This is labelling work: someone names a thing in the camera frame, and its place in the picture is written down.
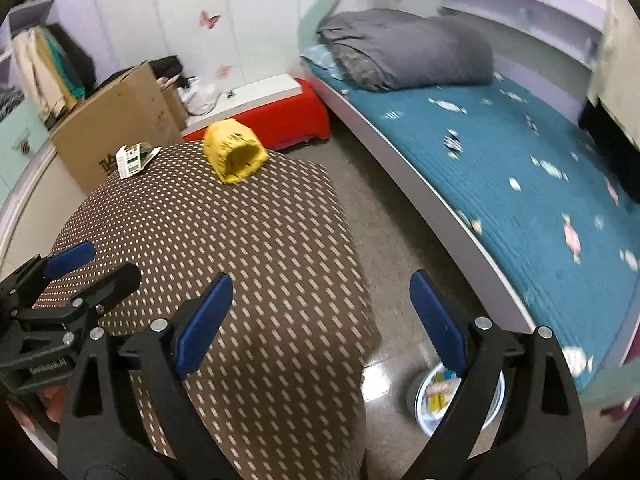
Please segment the operator left hand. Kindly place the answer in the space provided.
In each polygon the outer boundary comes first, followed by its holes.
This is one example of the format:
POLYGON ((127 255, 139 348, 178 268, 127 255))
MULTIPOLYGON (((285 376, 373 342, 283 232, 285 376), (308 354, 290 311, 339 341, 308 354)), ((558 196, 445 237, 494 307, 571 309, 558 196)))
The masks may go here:
MULTIPOLYGON (((50 419, 51 422, 55 422, 56 424, 61 422, 67 393, 68 385, 66 384, 45 388, 41 391, 44 399, 44 407, 46 408, 48 419, 50 419)), ((8 401, 6 404, 8 404, 12 414, 23 428, 29 431, 36 430, 36 424, 29 414, 25 413, 12 401, 8 401)))

